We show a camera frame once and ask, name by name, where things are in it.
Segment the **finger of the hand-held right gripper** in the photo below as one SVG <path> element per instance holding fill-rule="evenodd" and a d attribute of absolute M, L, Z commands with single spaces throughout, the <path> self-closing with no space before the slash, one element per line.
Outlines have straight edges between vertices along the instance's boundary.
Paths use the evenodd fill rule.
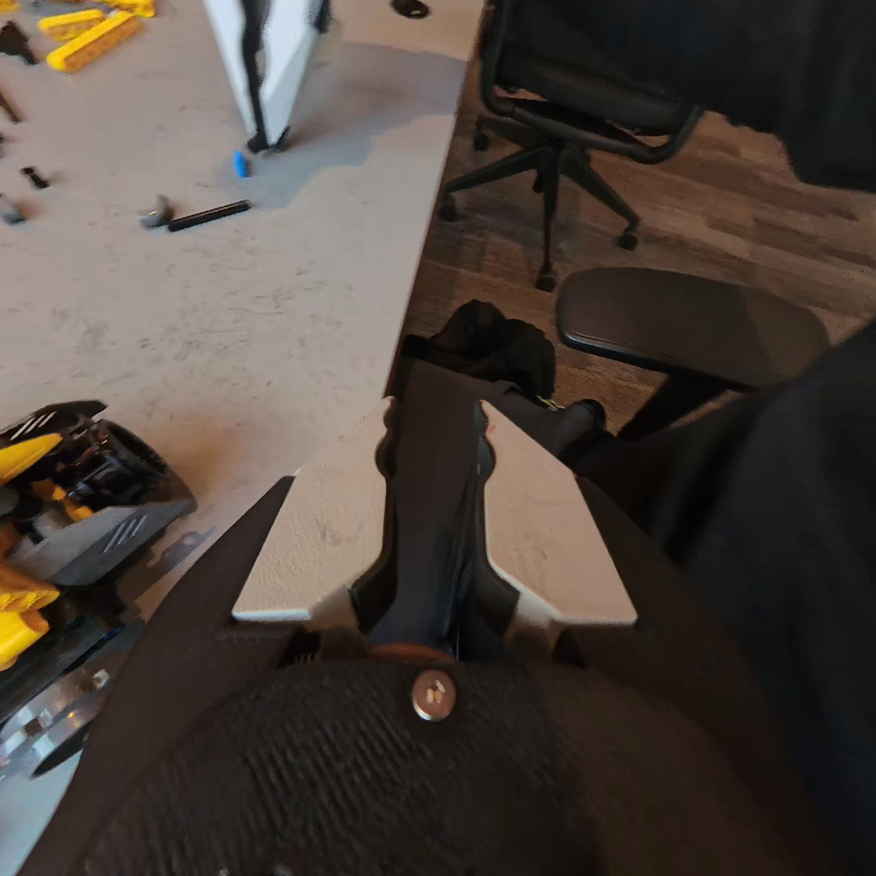
<path fill-rule="evenodd" d="M 265 1 L 205 1 L 204 9 L 248 134 L 249 152 L 266 150 L 259 60 L 264 47 Z"/>
<path fill-rule="evenodd" d="M 277 147 L 286 136 L 313 53 L 331 20 L 330 1 L 267 2 L 256 55 L 256 152 Z"/>

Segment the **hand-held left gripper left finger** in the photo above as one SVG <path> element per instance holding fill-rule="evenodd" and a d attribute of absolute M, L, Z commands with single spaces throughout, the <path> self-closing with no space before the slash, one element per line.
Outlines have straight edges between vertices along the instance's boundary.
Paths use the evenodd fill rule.
<path fill-rule="evenodd" d="M 295 472 L 236 598 L 235 621 L 362 627 L 353 589 L 385 547 L 387 483 L 378 451 L 394 402 L 380 400 Z"/>

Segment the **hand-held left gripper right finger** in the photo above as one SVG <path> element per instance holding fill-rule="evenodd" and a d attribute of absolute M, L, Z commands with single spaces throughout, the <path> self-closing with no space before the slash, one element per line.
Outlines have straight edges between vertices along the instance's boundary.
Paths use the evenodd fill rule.
<path fill-rule="evenodd" d="M 554 647 L 639 615 L 572 471 L 493 404 L 476 406 L 476 599 L 490 629 Z"/>

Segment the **yellow toy construction vehicle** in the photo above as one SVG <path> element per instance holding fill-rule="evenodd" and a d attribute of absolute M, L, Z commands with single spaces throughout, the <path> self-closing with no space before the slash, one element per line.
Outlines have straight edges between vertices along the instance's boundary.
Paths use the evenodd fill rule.
<path fill-rule="evenodd" d="M 144 626 L 118 581 L 196 508 L 105 407 L 52 404 L 2 428 L 2 780 L 82 749 Z"/>

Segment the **scattered yellow holed beams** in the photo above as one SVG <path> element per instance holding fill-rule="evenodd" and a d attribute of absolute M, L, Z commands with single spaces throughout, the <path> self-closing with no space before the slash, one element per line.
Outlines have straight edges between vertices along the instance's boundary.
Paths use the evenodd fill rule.
<path fill-rule="evenodd" d="M 41 16 L 39 30 L 56 45 L 46 63 L 56 72 L 76 73 L 134 36 L 140 22 L 155 17 L 156 11 L 154 1 L 99 1 Z"/>

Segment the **black axle rod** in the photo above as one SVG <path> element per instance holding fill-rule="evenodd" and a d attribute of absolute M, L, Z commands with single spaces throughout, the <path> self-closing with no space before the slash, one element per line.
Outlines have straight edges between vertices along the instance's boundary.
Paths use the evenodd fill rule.
<path fill-rule="evenodd" d="M 246 213 L 250 211 L 252 207 L 253 205 L 249 200 L 241 200 L 190 214 L 175 216 L 167 222 L 167 231 L 169 233 L 177 233 L 204 224 L 213 223 L 226 217 Z"/>

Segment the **dark cloth bag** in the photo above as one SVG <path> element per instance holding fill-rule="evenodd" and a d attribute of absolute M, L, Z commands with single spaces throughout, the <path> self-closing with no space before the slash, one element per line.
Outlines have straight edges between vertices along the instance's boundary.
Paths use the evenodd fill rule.
<path fill-rule="evenodd" d="M 531 323 L 503 315 L 493 304 L 461 305 L 430 337 L 410 336 L 411 356 L 488 382 L 505 381 L 527 397 L 550 400 L 556 380 L 553 344 Z"/>

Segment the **person's black jacket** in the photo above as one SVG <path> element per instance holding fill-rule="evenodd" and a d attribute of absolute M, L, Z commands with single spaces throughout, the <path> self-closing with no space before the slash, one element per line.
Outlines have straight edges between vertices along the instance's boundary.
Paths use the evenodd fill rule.
<path fill-rule="evenodd" d="M 728 625 L 852 874 L 875 870 L 875 324 L 797 378 L 571 464 Z"/>

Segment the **black mesh office chair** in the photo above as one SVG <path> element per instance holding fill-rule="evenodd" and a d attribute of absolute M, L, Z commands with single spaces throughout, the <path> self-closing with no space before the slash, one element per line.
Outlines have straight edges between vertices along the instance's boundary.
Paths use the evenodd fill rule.
<path fill-rule="evenodd" d="M 455 195 L 534 172 L 542 197 L 542 266 L 535 286 L 553 292 L 553 228 L 566 177 L 626 221 L 617 245 L 633 251 L 641 218 L 592 166 L 595 151 L 643 166 L 678 152 L 704 110 L 636 82 L 611 64 L 551 2 L 490 2 L 480 38 L 479 99 L 473 149 L 490 135 L 519 150 L 443 184 L 438 208 L 457 220 Z"/>

